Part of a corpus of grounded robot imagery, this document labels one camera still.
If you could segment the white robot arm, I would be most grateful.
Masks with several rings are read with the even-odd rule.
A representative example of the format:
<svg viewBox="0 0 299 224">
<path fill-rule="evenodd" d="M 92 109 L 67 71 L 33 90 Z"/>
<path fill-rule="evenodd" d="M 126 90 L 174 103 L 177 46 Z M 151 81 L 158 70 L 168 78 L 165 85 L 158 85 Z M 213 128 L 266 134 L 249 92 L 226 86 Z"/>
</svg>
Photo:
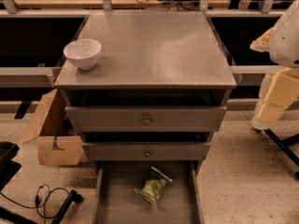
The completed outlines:
<svg viewBox="0 0 299 224">
<path fill-rule="evenodd" d="M 249 48 L 268 52 L 272 62 L 283 66 L 275 74 L 264 76 L 251 121 L 253 129 L 267 130 L 299 97 L 299 1 L 295 0 Z"/>
</svg>

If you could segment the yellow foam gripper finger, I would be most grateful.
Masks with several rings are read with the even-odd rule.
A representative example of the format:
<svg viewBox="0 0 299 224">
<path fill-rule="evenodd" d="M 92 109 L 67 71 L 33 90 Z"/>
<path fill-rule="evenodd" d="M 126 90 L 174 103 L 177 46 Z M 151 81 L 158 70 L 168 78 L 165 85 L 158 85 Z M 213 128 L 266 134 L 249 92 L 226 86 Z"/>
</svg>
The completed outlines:
<svg viewBox="0 0 299 224">
<path fill-rule="evenodd" d="M 272 127 L 299 97 L 299 70 L 285 68 L 262 81 L 251 127 L 267 130 Z"/>
<path fill-rule="evenodd" d="M 258 52 L 268 52 L 270 47 L 270 36 L 273 29 L 270 28 L 264 32 L 261 36 L 255 39 L 249 46 L 251 50 Z"/>
</svg>

